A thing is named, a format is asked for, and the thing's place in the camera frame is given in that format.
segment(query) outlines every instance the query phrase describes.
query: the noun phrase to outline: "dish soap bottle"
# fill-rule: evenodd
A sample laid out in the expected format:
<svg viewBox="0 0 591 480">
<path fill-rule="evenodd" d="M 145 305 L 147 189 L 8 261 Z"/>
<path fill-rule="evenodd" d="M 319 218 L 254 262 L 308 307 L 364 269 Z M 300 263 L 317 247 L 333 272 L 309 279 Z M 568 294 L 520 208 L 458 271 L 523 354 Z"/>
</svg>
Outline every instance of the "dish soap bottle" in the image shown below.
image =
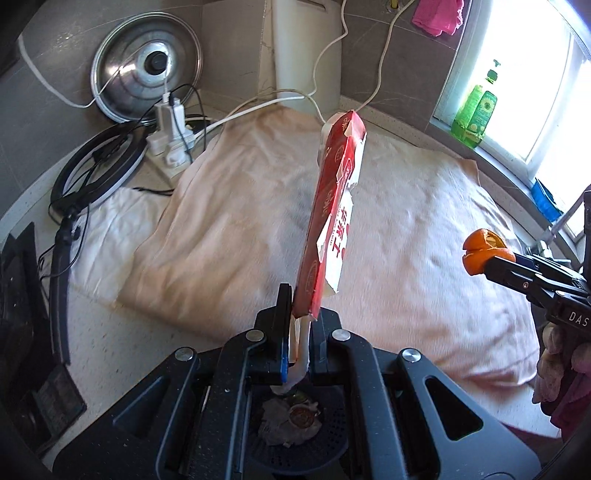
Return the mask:
<svg viewBox="0 0 591 480">
<path fill-rule="evenodd" d="M 501 65 L 496 60 L 494 62 L 494 68 Z M 497 98 L 491 90 L 497 78 L 496 71 L 490 69 L 485 82 L 472 89 L 452 123 L 452 136 L 470 148 L 476 148 L 482 142 L 486 126 L 495 110 Z"/>
</svg>

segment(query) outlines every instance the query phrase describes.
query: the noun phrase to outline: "stainless steel lid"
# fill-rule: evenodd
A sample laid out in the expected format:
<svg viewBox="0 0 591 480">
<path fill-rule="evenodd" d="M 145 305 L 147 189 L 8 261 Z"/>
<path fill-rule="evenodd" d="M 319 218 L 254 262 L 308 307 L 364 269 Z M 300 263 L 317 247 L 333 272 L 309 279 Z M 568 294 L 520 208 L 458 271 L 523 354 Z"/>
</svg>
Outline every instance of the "stainless steel lid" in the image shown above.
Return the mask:
<svg viewBox="0 0 591 480">
<path fill-rule="evenodd" d="M 203 53 L 197 35 L 183 20 L 166 12 L 136 15 L 103 40 L 90 71 L 95 97 L 109 82 L 96 103 L 116 122 L 138 120 L 168 90 L 196 85 L 203 68 Z M 182 89 L 183 103 L 190 89 Z M 151 113 L 143 124 L 154 121 Z"/>
</svg>

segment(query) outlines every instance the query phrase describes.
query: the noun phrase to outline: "window sill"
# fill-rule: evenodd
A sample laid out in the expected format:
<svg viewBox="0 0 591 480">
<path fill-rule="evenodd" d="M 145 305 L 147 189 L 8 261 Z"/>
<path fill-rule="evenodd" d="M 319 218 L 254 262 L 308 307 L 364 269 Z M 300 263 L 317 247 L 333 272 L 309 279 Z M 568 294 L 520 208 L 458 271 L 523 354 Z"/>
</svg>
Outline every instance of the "window sill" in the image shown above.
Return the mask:
<svg viewBox="0 0 591 480">
<path fill-rule="evenodd" d="M 512 174 L 497 159 L 482 148 L 471 150 L 450 135 L 450 128 L 436 118 L 431 118 L 425 133 L 457 152 L 464 158 L 476 161 L 478 170 L 483 174 L 481 183 L 497 204 L 506 210 L 533 238 L 539 238 L 550 223 L 535 206 L 530 189 Z M 582 258 L 577 255 L 580 245 L 563 232 L 554 243 L 565 258 L 568 258 L 575 270 L 581 266 Z"/>
</svg>

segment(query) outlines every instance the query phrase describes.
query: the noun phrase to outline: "red cardboard box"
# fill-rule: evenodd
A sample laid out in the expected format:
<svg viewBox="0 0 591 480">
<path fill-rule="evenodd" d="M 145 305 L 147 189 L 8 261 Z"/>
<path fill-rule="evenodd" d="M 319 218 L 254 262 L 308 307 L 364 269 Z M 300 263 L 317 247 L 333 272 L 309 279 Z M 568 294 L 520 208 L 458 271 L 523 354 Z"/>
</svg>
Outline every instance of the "red cardboard box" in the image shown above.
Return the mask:
<svg viewBox="0 0 591 480">
<path fill-rule="evenodd" d="M 335 115 L 326 141 L 308 224 L 292 314 L 318 319 L 324 293 L 336 293 L 353 206 L 349 190 L 359 180 L 365 126 L 354 111 Z"/>
</svg>

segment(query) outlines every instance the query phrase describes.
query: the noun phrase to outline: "orange peel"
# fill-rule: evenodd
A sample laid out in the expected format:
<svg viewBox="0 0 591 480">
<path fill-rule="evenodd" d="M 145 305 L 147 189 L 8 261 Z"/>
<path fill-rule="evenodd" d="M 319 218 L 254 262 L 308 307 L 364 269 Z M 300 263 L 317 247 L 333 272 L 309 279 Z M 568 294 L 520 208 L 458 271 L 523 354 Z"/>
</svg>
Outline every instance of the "orange peel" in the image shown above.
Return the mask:
<svg viewBox="0 0 591 480">
<path fill-rule="evenodd" d="M 464 245 L 466 254 L 462 263 L 469 275 L 484 273 L 484 267 L 492 257 L 501 257 L 511 262 L 515 261 L 515 254 L 507 247 L 505 241 L 495 232 L 481 228 L 472 232 Z"/>
</svg>

